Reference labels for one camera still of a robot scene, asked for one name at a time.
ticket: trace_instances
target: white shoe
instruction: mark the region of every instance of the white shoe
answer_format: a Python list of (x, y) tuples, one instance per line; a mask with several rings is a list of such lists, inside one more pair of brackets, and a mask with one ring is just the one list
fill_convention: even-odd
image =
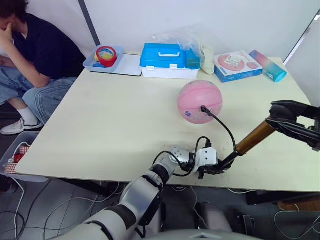
[(43, 127), (44, 124), (38, 120), (37, 125), (34, 126), (28, 126), (25, 125), (25, 121), (23, 118), (20, 118), (19, 121), (15, 122), (14, 124), (11, 124), (9, 126), (5, 126), (1, 129), (0, 133), (2, 135), (16, 135), (20, 134), (24, 131), (32, 130), (32, 129), (38, 129)]

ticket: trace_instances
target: denim shorts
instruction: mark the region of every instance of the denim shorts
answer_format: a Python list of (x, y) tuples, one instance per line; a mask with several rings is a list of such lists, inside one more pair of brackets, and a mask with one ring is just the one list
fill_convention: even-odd
[(46, 124), (76, 79), (51, 79), (47, 86), (35, 88), (17, 68), (0, 66), (0, 105), (12, 98), (24, 100), (37, 118)]

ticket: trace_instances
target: white table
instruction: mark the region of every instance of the white table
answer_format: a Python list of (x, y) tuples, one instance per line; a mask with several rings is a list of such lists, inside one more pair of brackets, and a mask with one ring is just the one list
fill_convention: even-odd
[[(284, 68), (280, 58), (272, 60)], [(269, 115), (272, 101), (309, 104), (290, 74), (279, 83), (264, 75), (221, 83), (202, 71), (198, 79), (220, 89), (223, 107), (219, 118), (237, 143)], [(84, 70), (16, 171), (129, 182), (146, 172), (159, 152), (174, 145), (192, 151), (200, 136), (209, 137), (224, 159), (233, 150), (226, 130), (215, 120), (204, 125), (188, 123), (178, 113), (179, 92), (189, 82)], [(312, 123), (299, 121), (307, 126)], [(173, 176), (169, 184), (315, 192), (320, 191), (320, 154), (304, 142), (275, 132), (238, 157), (224, 174), (206, 174), (203, 180), (197, 174)]]

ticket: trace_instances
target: man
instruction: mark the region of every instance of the man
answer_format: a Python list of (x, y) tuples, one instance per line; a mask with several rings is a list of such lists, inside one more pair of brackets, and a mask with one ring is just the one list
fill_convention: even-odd
[(27, 0), (0, 0), (0, 105), (21, 119), (1, 129), (15, 135), (42, 127), (83, 70), (85, 57), (62, 31), (26, 13)]

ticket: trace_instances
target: white sock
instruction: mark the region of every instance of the white sock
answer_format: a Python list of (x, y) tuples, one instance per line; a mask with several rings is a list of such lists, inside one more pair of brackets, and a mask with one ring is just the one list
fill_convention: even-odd
[(27, 126), (35, 126), (38, 124), (38, 118), (31, 111), (30, 107), (26, 107), (25, 109), (17, 110), (21, 117), (24, 120), (24, 125)]

